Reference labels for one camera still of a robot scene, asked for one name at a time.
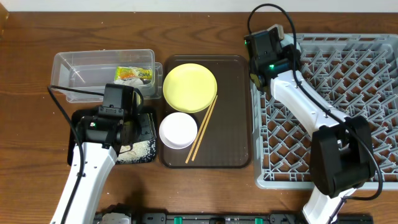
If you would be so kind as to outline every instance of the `round plate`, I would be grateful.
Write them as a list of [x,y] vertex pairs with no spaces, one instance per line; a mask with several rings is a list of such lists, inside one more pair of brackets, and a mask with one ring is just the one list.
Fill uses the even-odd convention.
[[172,113],[163,119],[159,128],[162,142],[172,149],[183,149],[192,144],[198,134],[195,120],[186,113]]
[[175,67],[163,84],[163,95],[174,109],[196,113],[207,108],[217,94],[217,81],[206,67],[187,63]]

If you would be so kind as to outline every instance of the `cable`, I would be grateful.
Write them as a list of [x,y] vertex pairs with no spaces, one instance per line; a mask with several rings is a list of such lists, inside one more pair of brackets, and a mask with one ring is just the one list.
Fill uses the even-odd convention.
[[61,90],[75,91],[75,92],[78,92],[78,93],[87,93],[87,94],[92,94],[92,92],[74,90],[74,89],[64,88],[64,87],[60,87],[60,86],[53,86],[53,85],[49,85],[47,87],[47,90],[49,91],[49,94],[50,94],[52,100],[57,105],[58,109],[61,111],[61,113],[63,114],[63,116],[65,117],[66,121],[68,122],[68,124],[70,126],[70,130],[72,131],[73,136],[75,137],[75,142],[76,142],[77,146],[79,147],[79,154],[80,154],[79,173],[77,175],[75,186],[73,186],[72,192],[71,192],[70,197],[69,197],[69,201],[67,203],[67,206],[65,207],[65,211],[64,211],[64,213],[62,215],[62,219],[61,219],[61,224],[64,224],[66,219],[67,219],[70,206],[72,205],[73,198],[75,197],[77,188],[79,186],[81,177],[83,176],[83,169],[84,169],[85,161],[84,161],[84,155],[83,155],[83,147],[82,147],[81,141],[80,141],[80,139],[79,139],[79,137],[77,135],[76,129],[75,129],[75,127],[73,127],[72,121],[70,120],[69,116],[67,115],[67,112],[65,112],[65,110],[62,108],[61,104],[56,99],[56,97],[55,97],[53,91],[51,90],[51,88],[58,88],[58,89],[61,89]]
[[84,94],[98,95],[98,96],[103,96],[104,95],[104,93],[96,93],[96,92],[92,92],[92,91],[83,91],[83,90],[75,90],[75,89],[72,89],[72,88],[66,88],[66,87],[56,86],[56,85],[49,85],[49,87],[50,88],[56,88],[56,89],[59,89],[59,90],[74,91],[76,93],[84,93]]
[[[248,31],[249,34],[251,34],[251,29],[250,29],[250,19],[253,16],[253,14],[261,7],[264,6],[271,6],[271,7],[275,7],[277,9],[279,9],[283,15],[285,15],[285,17],[287,18],[287,20],[290,23],[290,26],[292,28],[292,33],[293,33],[293,42],[294,42],[294,49],[297,49],[297,35],[296,35],[296,29],[294,27],[294,23],[292,21],[292,19],[290,18],[290,16],[287,14],[287,12],[285,10],[283,10],[280,6],[277,6],[275,4],[261,4],[259,6],[257,6],[256,8],[253,9],[253,11],[250,13],[249,18],[248,18]],[[293,50],[293,59],[296,60],[296,50]],[[370,197],[354,197],[354,196],[344,196],[342,198],[342,200],[346,200],[346,199],[351,199],[351,200],[373,200],[375,198],[377,198],[381,192],[382,192],[382,188],[383,188],[383,180],[382,180],[382,175],[381,175],[381,171],[380,171],[380,167],[379,164],[377,164],[376,160],[374,159],[371,150],[368,148],[368,146],[365,144],[365,142],[349,127],[347,126],[342,120],[340,120],[339,118],[337,118],[334,114],[331,113],[330,110],[324,108],[316,99],[314,99],[314,97],[312,97],[312,95],[310,95],[305,89],[304,87],[301,85],[301,81],[298,80],[297,76],[296,76],[296,63],[295,61],[293,62],[293,77],[294,77],[294,81],[296,82],[297,86],[301,89],[301,91],[313,102],[315,103],[315,105],[317,105],[327,116],[330,116],[331,118],[333,118],[335,121],[337,121],[340,125],[342,125],[342,127],[344,127],[350,135],[352,135],[352,137],[355,138],[355,140],[357,140],[357,142],[360,143],[360,145],[362,145],[362,147],[364,147],[368,154],[368,156],[371,158],[373,164],[376,166],[376,172],[377,172],[377,180],[379,182],[379,185],[377,187],[377,191],[374,195],[370,196]]]

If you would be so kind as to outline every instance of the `brown tray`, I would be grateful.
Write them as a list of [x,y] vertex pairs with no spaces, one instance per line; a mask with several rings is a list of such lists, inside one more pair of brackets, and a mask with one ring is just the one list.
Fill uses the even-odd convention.
[[[251,99],[248,63],[238,55],[176,55],[166,61],[168,74],[173,68],[197,63],[208,68],[217,80],[218,99],[195,161],[185,163],[191,146],[171,149],[160,144],[160,160],[170,168],[242,168],[251,161]],[[165,116],[176,112],[164,100]],[[207,108],[190,114],[198,128]]]

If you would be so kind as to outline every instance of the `yellow plate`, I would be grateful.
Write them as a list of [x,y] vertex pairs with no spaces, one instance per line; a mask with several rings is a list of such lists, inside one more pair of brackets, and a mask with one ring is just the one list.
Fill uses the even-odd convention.
[[163,84],[163,95],[174,109],[196,113],[207,108],[217,94],[217,81],[206,67],[187,63],[175,67]]

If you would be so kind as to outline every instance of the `white wall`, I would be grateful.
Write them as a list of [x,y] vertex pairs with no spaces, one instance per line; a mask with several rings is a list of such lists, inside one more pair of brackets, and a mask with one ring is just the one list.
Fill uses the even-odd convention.
[[262,3],[275,3],[290,12],[398,12],[398,0],[0,0],[0,2],[11,12],[248,12]]

